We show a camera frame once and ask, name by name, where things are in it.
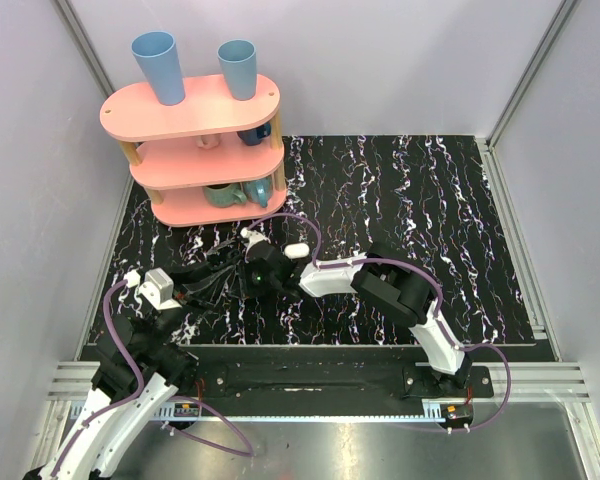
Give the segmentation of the black earbud charging case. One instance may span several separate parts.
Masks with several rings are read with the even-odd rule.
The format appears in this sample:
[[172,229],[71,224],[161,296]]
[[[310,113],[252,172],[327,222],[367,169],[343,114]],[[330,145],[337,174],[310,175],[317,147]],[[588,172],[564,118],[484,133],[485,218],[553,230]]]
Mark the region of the black earbud charging case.
[[205,260],[211,275],[231,274],[244,259],[244,245],[240,241],[225,241],[211,248]]

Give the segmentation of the white earbud charging case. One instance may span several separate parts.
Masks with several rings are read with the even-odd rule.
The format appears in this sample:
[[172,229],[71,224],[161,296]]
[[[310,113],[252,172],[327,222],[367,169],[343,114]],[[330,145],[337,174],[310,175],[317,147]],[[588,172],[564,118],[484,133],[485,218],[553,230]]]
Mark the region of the white earbud charging case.
[[284,255],[291,260],[297,260],[310,256],[311,250],[306,243],[288,244],[284,248]]

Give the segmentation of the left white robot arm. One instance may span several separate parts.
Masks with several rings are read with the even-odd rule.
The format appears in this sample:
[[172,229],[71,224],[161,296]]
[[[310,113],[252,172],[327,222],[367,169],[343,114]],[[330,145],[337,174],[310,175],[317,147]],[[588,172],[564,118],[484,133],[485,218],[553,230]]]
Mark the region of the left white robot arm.
[[[132,270],[106,292],[102,310],[107,332],[97,344],[99,367],[83,409],[56,453],[26,478],[111,478],[127,449],[167,401],[228,421],[201,399],[199,358],[170,340],[185,313],[177,286],[171,275],[155,268],[145,274]],[[120,289],[137,290],[157,317],[144,322],[114,316],[112,297]]]

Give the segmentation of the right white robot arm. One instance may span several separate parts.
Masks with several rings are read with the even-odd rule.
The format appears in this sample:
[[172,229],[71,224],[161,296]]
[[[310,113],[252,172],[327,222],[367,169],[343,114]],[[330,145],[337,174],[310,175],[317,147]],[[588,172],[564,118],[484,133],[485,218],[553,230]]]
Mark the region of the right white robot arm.
[[378,243],[348,259],[312,262],[307,256],[285,254],[266,240],[250,243],[245,280],[258,294],[357,295],[386,320],[410,330],[440,393],[452,397],[468,387],[472,361],[442,314],[442,290],[430,274]]

